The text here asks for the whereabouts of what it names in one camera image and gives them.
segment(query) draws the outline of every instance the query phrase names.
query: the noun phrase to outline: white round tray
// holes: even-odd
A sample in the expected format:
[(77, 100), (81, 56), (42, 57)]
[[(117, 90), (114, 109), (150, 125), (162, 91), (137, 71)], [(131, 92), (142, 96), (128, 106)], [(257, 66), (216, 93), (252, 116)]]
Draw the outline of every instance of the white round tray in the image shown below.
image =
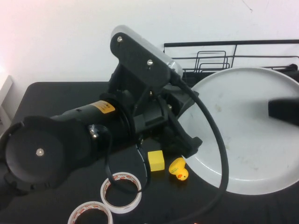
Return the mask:
[[(193, 90), (209, 109), (225, 142), (228, 191), (261, 195), (299, 180), (299, 127), (268, 116), (269, 100), (299, 97), (297, 82), (273, 70), (236, 68), (208, 76)], [(206, 118), (193, 105), (179, 122), (189, 135), (203, 140), (199, 151), (186, 159), (187, 164), (202, 179), (218, 187), (220, 155)]]

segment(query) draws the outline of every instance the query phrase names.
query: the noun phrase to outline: tape roll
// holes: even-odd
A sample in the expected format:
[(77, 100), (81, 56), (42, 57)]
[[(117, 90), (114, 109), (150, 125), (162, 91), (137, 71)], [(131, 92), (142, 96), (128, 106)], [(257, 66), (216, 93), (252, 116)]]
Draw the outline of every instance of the tape roll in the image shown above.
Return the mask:
[(101, 202), (86, 202), (83, 203), (82, 205), (79, 205), (72, 213), (71, 216), (69, 217), (69, 221), (67, 224), (75, 224), (75, 221), (77, 218), (86, 210), (89, 209), (99, 209), (103, 212), (108, 217), (108, 224), (113, 224), (113, 219), (112, 219), (112, 214), (111, 211)]
[[(119, 173), (115, 173), (113, 174), (113, 178), (117, 181), (117, 180), (129, 180), (131, 182), (133, 182), (138, 190), (141, 189), (141, 184), (140, 181), (137, 179), (137, 177), (135, 177), (133, 174), (130, 173), (126, 173), (126, 172), (119, 172)], [(141, 201), (141, 195), (142, 193), (139, 192), (136, 195), (136, 198), (128, 205), (126, 206), (122, 206), (122, 207), (117, 207), (114, 206), (112, 204), (110, 204), (107, 199), (106, 199), (106, 193), (107, 193), (107, 189), (109, 188), (109, 186), (111, 185), (110, 181), (108, 180), (108, 178), (103, 182), (102, 186), (101, 186), (101, 199), (102, 202), (107, 206), (107, 208), (109, 208), (113, 213), (116, 214), (124, 214), (124, 213), (128, 213), (130, 211), (132, 211), (133, 209), (135, 209), (137, 207), (137, 205), (139, 204), (139, 202)]]

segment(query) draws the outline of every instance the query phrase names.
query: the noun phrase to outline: rubber duck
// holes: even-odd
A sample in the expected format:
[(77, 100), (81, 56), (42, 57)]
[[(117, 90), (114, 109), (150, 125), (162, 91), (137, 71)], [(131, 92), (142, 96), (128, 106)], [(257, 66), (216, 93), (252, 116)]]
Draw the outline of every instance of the rubber duck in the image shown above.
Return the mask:
[(185, 160), (180, 157), (177, 158), (172, 164), (169, 166), (169, 172), (175, 175), (179, 180), (184, 181), (188, 178), (188, 170), (185, 169)]

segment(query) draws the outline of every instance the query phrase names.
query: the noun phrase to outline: robotic arm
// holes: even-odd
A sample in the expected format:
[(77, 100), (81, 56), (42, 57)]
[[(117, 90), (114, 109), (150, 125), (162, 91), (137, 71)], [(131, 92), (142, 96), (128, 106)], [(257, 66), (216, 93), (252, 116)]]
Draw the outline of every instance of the robotic arm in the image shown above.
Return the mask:
[[(108, 148), (115, 151), (152, 137), (161, 143), (163, 150), (184, 157), (197, 152), (202, 141), (191, 138), (177, 120), (194, 101), (198, 104), (198, 94), (179, 85), (180, 66), (125, 26), (113, 31), (110, 49), (119, 64), (107, 92), (100, 95), (98, 102), (51, 118), (26, 117), (3, 134), (2, 209), (14, 196), (58, 187), (72, 171), (103, 157)], [(105, 131), (109, 131), (112, 142)], [(217, 142), (225, 151), (221, 141), (220, 136)], [(226, 152), (222, 157), (225, 166)], [(228, 182), (228, 165), (227, 172), (222, 173), (227, 175)], [(225, 191), (226, 181), (221, 184)]]

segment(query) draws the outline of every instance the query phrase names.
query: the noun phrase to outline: black wire rack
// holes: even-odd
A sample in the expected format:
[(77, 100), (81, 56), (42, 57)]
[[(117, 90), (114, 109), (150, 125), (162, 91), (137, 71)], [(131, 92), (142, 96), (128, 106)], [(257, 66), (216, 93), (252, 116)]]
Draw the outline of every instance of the black wire rack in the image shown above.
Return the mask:
[[(175, 49), (179, 56), (171, 56), (183, 67), (184, 81), (194, 86), (203, 78), (224, 69), (236, 66), (236, 60), (246, 60), (246, 67), (264, 67), (282, 72), (299, 82), (299, 56), (275, 51), (276, 46), (287, 46), (299, 53), (299, 40), (260, 40), (260, 41), (220, 41), (220, 42), (177, 42), (165, 43), (164, 53)], [(245, 54), (255, 51), (256, 54)], [(267, 60), (267, 65), (260, 65)]]

